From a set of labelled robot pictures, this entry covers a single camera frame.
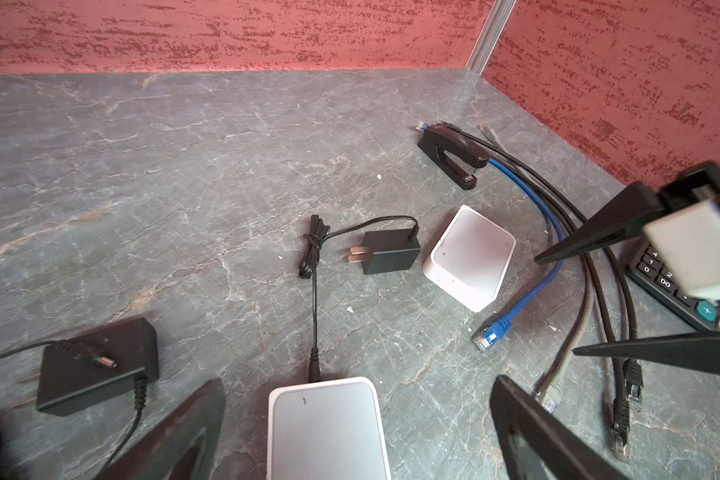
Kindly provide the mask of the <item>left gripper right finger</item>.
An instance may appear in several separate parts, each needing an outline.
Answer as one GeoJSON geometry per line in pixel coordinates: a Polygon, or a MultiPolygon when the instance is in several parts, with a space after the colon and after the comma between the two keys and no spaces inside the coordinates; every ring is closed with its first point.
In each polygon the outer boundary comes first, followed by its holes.
{"type": "Polygon", "coordinates": [[[511,479],[624,479],[506,375],[496,377],[490,411],[511,479]]]}

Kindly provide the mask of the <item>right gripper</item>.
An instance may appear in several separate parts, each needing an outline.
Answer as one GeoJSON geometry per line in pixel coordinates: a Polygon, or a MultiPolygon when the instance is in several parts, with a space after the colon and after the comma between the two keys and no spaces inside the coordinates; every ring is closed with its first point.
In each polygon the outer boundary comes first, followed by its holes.
{"type": "MultiPolygon", "coordinates": [[[[576,232],[537,255],[535,262],[563,261],[638,237],[648,223],[696,203],[712,200],[720,207],[720,167],[705,162],[689,168],[662,187],[659,197],[642,182],[628,185],[576,232]]],[[[720,306],[720,300],[706,301],[720,306]]],[[[720,376],[720,333],[714,332],[606,342],[580,346],[573,353],[637,359],[720,376]]]]}

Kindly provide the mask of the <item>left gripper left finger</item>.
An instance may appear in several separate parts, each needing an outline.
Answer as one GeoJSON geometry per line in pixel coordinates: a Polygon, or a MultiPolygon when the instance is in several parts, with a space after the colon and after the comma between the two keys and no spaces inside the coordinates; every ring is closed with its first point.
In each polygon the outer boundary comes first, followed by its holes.
{"type": "Polygon", "coordinates": [[[222,381],[205,382],[99,479],[208,479],[226,408],[222,381]]]}

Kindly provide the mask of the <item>white switch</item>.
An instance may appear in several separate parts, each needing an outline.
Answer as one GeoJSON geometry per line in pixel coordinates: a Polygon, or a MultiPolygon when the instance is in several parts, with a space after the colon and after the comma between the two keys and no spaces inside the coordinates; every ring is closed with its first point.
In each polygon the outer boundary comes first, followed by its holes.
{"type": "Polygon", "coordinates": [[[273,390],[268,479],[389,479],[380,405],[365,377],[273,390]]]}

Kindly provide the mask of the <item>white switch near right arm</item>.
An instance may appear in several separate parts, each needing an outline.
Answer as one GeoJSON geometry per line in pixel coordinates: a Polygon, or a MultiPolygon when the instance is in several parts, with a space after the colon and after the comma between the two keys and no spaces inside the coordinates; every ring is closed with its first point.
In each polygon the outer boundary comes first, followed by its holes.
{"type": "Polygon", "coordinates": [[[479,313],[498,297],[515,246],[511,233],[463,205],[424,261],[423,274],[479,313]]]}

